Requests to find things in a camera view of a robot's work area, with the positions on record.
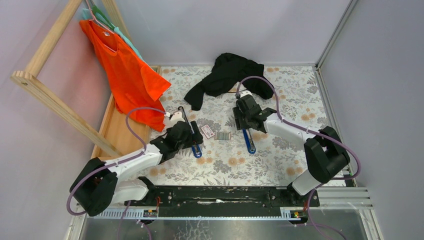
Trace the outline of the blue stapler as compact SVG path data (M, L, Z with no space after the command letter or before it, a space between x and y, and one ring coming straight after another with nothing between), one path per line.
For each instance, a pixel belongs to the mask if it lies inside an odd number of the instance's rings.
M202 150L200 147L200 144L203 143L203 136L200 133L199 127L196 123L195 120L193 121L189 121L184 107L183 106L179 106L178 110L182 113L182 118L184 119L184 121L190 126L190 132L191 132L191 149L193 152L193 155L195 158L199 159L202 157Z
M250 130L243 128L242 133L243 133L243 136L244 136L244 140L245 140L245 143L246 143L248 153L251 154L251 155L255 154L256 153L256 147L255 147L253 137L251 135Z

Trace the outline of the staple tray with staples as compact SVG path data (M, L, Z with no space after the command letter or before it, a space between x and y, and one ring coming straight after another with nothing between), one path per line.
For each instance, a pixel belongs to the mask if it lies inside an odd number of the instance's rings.
M230 132L216 132L214 139L218 140L218 141L229 141L231 139L231 133Z

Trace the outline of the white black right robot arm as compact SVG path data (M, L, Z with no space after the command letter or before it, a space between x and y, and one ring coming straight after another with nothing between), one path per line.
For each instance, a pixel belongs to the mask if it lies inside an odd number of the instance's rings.
M307 169L287 187L287 201L301 205L307 194L321 184L328 183L350 163L347 150L340 146L337 132L330 126L319 130L282 121L276 110L261 109L250 94L236 97L233 108L238 130L253 129L285 139L305 153Z

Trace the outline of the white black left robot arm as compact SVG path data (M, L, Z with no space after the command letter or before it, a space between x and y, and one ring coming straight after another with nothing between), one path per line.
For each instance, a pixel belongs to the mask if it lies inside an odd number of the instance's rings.
M71 185L66 208L71 215L78 215L70 206L71 199L75 199L86 214L94 217L111 205L130 200L148 206L155 200L154 190L138 178L129 178L174 158L180 150L202 143L203 136L195 121L178 121L164 136L151 140L140 150L108 161L92 158Z

